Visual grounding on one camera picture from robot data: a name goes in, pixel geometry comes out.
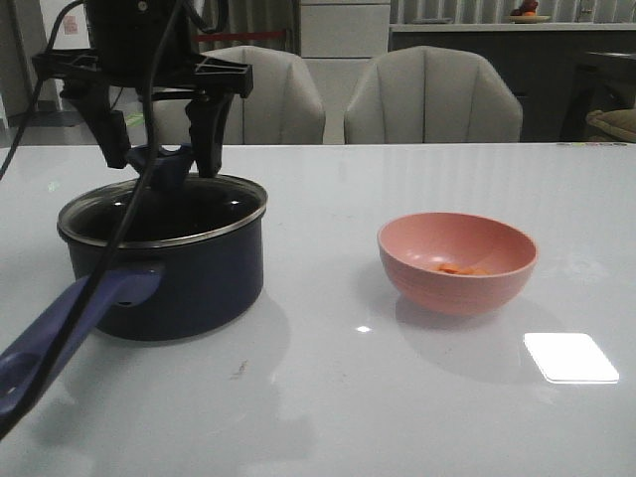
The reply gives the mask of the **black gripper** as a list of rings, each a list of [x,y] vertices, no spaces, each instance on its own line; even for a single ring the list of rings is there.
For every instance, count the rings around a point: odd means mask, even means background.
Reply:
[[[40,80],[63,80],[62,98],[79,113],[109,168],[124,168],[130,141],[120,110],[111,108],[111,86],[142,92],[153,74],[153,100],[191,99],[185,111],[199,176],[222,167],[225,127],[234,94],[253,89],[252,66],[195,51],[192,28],[222,31],[229,3],[216,3],[206,22],[191,1],[83,1],[87,49],[51,46],[33,58]]]

